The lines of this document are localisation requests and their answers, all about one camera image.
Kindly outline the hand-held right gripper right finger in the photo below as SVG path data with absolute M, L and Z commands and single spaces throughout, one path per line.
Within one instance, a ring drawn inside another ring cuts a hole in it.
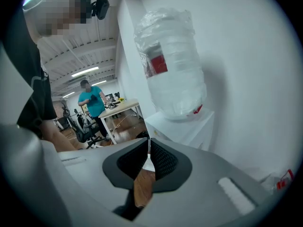
M 134 222 L 145 227 L 251 227 L 263 218 L 269 193 L 220 156 L 151 139 L 156 180 Z

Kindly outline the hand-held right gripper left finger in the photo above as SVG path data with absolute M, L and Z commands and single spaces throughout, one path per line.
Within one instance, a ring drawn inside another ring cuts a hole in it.
M 17 199 L 51 227 L 148 227 L 134 205 L 134 180 L 115 160 L 143 151 L 147 139 L 117 147 L 56 152 L 52 143 L 16 125 L 0 128 L 0 168 Z

